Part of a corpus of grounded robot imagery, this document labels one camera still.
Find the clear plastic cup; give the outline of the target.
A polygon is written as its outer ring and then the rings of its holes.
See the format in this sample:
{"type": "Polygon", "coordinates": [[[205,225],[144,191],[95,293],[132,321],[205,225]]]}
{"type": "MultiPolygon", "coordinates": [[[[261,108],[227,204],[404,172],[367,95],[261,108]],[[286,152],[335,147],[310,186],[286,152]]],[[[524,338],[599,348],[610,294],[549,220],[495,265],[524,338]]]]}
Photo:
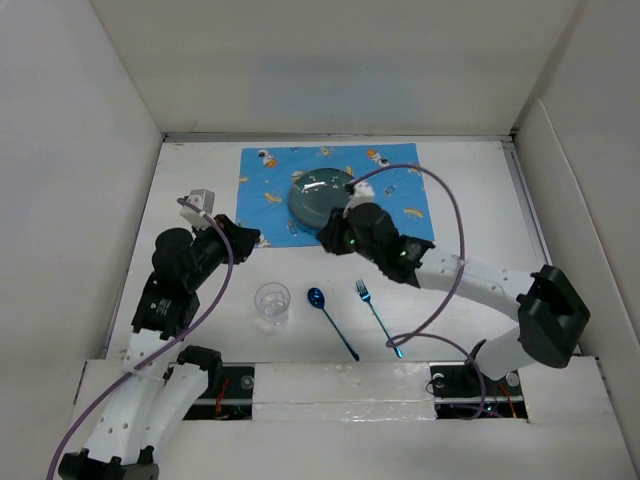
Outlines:
{"type": "Polygon", "coordinates": [[[291,294],[286,286],[278,282],[262,285],[254,295],[254,305],[262,332],[273,335],[286,327],[291,305],[291,294]]]}

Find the teal ceramic plate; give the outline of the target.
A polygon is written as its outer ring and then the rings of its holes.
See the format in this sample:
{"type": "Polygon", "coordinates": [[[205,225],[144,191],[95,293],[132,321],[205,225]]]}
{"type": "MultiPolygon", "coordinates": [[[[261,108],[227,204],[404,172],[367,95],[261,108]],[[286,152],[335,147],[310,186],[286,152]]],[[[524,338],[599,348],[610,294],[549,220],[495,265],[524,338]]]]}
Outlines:
{"type": "Polygon", "coordinates": [[[346,185],[354,177],[336,168],[318,168],[297,178],[288,194],[288,210],[294,223],[315,234],[322,230],[336,208],[344,209],[350,196],[346,185]]]}

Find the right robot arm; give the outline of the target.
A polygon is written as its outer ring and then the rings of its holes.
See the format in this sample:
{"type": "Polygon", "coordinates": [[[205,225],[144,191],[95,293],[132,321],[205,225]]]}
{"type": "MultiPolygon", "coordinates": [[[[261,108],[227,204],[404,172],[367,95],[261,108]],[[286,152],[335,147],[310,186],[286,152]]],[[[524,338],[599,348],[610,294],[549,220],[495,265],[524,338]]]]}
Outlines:
{"type": "Polygon", "coordinates": [[[537,272],[490,267],[398,232],[375,203],[349,213],[335,209],[316,235],[329,253],[357,253],[388,279],[416,288],[445,291],[489,307],[515,322],[507,333],[480,341],[462,381],[483,394],[507,373],[539,363],[568,366],[591,313],[565,273],[543,265],[537,272]]]}

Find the blue metal spoon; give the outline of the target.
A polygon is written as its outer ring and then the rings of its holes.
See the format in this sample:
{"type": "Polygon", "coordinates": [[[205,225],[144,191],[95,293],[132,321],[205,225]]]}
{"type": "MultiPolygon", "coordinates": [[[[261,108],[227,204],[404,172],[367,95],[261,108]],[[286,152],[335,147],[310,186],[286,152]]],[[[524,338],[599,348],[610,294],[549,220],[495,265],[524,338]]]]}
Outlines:
{"type": "Polygon", "coordinates": [[[347,338],[341,332],[341,330],[339,329],[339,327],[337,326],[337,324],[335,323],[333,318],[327,312],[327,310],[325,308],[326,301],[325,301],[325,296],[324,296],[323,292],[318,287],[312,287],[307,291],[307,300],[308,300],[308,302],[309,302],[309,304],[311,306],[313,306],[314,308],[320,310],[325,315],[325,317],[329,320],[329,322],[332,325],[333,329],[336,331],[336,333],[340,337],[341,341],[343,342],[343,344],[345,345],[345,347],[349,351],[351,357],[356,362],[359,362],[360,361],[359,354],[356,352],[356,350],[353,348],[353,346],[350,344],[350,342],[347,340],[347,338]]]}

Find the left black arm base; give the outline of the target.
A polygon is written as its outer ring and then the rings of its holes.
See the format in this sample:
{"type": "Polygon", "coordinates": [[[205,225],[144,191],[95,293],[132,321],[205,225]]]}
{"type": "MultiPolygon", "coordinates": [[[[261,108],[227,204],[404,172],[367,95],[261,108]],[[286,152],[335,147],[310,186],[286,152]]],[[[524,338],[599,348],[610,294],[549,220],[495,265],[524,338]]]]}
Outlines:
{"type": "Polygon", "coordinates": [[[254,364],[226,364],[217,387],[209,387],[184,416],[187,421],[244,421],[252,419],[254,364]]]}

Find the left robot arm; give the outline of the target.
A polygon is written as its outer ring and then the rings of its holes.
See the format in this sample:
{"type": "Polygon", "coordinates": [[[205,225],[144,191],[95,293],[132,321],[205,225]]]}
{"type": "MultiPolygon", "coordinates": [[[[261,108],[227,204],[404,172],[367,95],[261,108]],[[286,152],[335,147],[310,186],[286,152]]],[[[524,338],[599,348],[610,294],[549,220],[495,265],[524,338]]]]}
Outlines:
{"type": "Polygon", "coordinates": [[[74,421],[56,449],[48,478],[158,478],[160,453],[195,400],[222,389],[220,352],[183,341],[213,311],[198,311],[198,288],[217,267],[244,262],[260,232],[224,215],[200,212],[189,221],[190,229],[172,228],[156,238],[123,374],[74,421]],[[98,406],[104,410],[84,446],[66,451],[73,432],[98,406]]]}

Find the blue space-print cloth placemat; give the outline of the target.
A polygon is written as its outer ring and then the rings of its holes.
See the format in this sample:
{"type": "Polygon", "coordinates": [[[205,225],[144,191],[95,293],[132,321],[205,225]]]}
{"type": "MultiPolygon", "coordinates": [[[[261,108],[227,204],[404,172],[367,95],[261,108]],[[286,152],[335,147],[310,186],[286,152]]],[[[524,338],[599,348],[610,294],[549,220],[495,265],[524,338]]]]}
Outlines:
{"type": "Polygon", "coordinates": [[[311,247],[315,234],[297,226],[288,210],[293,182],[304,172],[336,168],[354,179],[378,168],[402,164],[369,179],[375,201],[400,231],[432,240],[434,231],[415,145],[347,145],[245,148],[241,153],[236,223],[261,231],[261,247],[311,247]]]}

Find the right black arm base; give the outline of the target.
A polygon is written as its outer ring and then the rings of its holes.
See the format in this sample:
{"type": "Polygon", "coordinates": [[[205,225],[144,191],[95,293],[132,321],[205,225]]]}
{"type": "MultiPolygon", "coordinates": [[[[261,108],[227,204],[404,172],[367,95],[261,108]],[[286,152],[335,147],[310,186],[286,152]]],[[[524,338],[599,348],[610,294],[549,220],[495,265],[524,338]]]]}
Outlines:
{"type": "Polygon", "coordinates": [[[476,363],[478,347],[467,351],[445,337],[425,337],[451,346],[463,357],[460,361],[429,364],[425,391],[433,396],[438,420],[528,418],[518,369],[491,379],[476,363]]]}

